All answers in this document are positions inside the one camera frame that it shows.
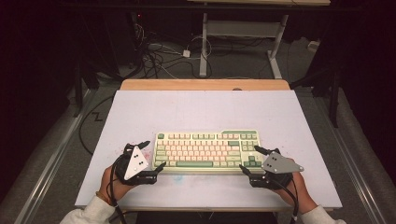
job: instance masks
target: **green and cream keyboard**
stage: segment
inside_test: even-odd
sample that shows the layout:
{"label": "green and cream keyboard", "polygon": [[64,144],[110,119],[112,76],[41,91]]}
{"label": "green and cream keyboard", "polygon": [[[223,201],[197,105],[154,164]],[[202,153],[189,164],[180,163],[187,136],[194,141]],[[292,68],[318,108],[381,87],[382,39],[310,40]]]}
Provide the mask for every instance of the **green and cream keyboard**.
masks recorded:
{"label": "green and cream keyboard", "polygon": [[166,162],[166,173],[242,174],[239,164],[262,171],[263,155],[257,131],[220,133],[157,133],[152,168]]}

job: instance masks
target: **space bar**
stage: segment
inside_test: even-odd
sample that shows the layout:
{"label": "space bar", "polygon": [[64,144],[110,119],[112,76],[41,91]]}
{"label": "space bar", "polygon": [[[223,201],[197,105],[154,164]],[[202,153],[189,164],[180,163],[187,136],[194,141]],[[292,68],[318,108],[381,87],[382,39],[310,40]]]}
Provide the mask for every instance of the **space bar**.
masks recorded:
{"label": "space bar", "polygon": [[213,161],[178,161],[177,167],[213,167]]}

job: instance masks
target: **long-sleeved shirt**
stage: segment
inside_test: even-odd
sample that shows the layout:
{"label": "long-sleeved shirt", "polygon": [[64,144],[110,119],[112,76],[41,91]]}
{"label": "long-sleeved shirt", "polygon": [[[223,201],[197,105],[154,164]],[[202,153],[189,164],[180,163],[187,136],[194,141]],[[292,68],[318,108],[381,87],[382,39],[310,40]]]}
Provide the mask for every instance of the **long-sleeved shirt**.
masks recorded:
{"label": "long-sleeved shirt", "polygon": [[[61,224],[107,224],[114,211],[114,207],[94,196],[84,210],[76,209],[69,212]],[[332,219],[320,205],[312,211],[302,214],[301,219],[304,224],[346,224],[343,220]]]}

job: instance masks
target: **table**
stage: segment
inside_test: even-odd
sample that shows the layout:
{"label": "table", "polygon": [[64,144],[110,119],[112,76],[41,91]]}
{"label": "table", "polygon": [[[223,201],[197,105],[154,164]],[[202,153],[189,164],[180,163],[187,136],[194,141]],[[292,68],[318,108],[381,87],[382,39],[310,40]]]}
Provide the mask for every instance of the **table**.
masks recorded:
{"label": "table", "polygon": [[[258,5],[286,5],[286,6],[328,6],[330,0],[189,0],[193,2],[231,3],[231,4],[258,4]],[[274,74],[274,78],[282,78],[276,62],[276,53],[282,40],[283,32],[289,15],[283,15],[281,22],[257,22],[257,21],[210,21],[207,13],[204,13],[202,32],[202,53],[200,61],[200,77],[206,77],[207,63],[207,36],[208,35],[232,35],[252,37],[274,37],[275,42],[272,50],[267,51],[268,61]]]}
{"label": "table", "polygon": [[[243,91],[231,91],[234,88]],[[126,143],[147,140],[153,143],[155,133],[163,130],[230,129],[230,120],[235,117],[239,119],[234,128],[259,131],[263,147],[278,147],[284,156],[294,158],[305,168],[306,185],[317,203],[327,209],[342,206],[298,99],[287,83],[228,79],[124,81],[110,109],[76,206],[88,204],[100,186],[103,170],[122,153]],[[148,159],[152,146],[142,150]],[[136,187],[119,205],[136,211],[290,209],[271,190],[252,188],[248,177],[242,174],[159,174],[155,185]]]}

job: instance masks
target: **person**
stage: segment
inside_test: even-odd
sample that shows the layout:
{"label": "person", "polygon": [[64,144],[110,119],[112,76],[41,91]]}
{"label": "person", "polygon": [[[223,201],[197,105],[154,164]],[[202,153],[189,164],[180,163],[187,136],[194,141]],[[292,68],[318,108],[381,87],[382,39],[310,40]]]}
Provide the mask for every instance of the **person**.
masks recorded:
{"label": "person", "polygon": [[[93,196],[90,203],[84,210],[76,209],[69,212],[61,224],[86,224],[86,223],[108,223],[108,219],[115,212],[115,208],[111,206],[111,200],[107,194],[107,186],[110,182],[111,166],[104,171],[102,182],[96,196]],[[334,220],[323,209],[321,205],[317,205],[308,193],[305,186],[304,178],[300,173],[293,173],[293,180],[296,188],[290,182],[288,189],[296,195],[298,192],[298,203],[300,218],[304,224],[345,224],[344,220]],[[129,190],[135,186],[127,186],[121,184],[119,180],[113,181],[114,196],[118,201]],[[293,199],[283,189],[274,190],[286,203],[294,206]]]}

